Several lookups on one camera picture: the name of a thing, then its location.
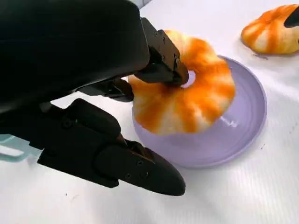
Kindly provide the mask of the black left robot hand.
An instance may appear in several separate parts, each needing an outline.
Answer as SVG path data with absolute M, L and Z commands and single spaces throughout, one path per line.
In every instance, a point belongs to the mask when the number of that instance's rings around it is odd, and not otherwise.
M 124 77 L 177 87 L 188 71 L 174 43 L 129 0 L 3 0 L 0 3 L 0 132 L 41 150 L 38 163 L 114 188 L 119 181 L 169 196 L 185 193 L 162 156 L 123 138 L 111 114 L 75 91 L 135 99 Z

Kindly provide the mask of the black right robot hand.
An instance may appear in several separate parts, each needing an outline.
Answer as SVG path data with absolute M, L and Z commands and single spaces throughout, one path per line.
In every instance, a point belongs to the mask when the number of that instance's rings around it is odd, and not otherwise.
M 299 8 L 296 8 L 284 21 L 284 27 L 293 28 L 299 25 Z

